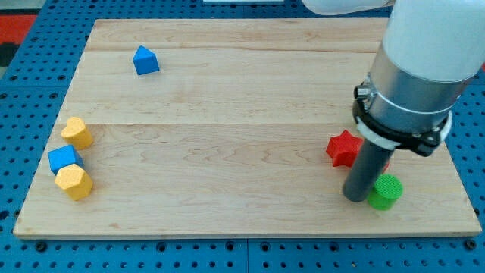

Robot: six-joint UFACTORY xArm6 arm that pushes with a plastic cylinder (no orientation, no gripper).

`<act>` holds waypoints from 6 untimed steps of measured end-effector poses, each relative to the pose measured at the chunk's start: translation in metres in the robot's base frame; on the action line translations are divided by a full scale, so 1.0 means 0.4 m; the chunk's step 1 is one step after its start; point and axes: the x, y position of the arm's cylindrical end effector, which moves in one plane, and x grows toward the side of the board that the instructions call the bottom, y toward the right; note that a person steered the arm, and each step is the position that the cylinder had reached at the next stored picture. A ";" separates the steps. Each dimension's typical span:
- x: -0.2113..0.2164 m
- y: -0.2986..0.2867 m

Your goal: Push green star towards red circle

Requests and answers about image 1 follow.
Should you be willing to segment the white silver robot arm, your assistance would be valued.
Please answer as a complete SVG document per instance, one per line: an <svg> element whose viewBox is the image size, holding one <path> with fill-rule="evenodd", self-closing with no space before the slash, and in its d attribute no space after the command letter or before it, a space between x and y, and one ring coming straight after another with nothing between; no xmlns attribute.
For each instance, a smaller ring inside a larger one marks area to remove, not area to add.
<svg viewBox="0 0 485 273"><path fill-rule="evenodd" d="M391 155L429 156L448 135L451 109L484 63L484 3L475 0L303 0L321 15L392 6L383 40L354 89L364 137L343 195L365 200Z"/></svg>

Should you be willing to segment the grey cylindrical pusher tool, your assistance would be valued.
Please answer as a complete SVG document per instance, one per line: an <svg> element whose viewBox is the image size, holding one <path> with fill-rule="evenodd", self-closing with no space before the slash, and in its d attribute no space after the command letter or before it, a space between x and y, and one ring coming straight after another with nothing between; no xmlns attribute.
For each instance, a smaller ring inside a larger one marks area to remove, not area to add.
<svg viewBox="0 0 485 273"><path fill-rule="evenodd" d="M352 202L366 200L393 153L365 140L343 184L344 197Z"/></svg>

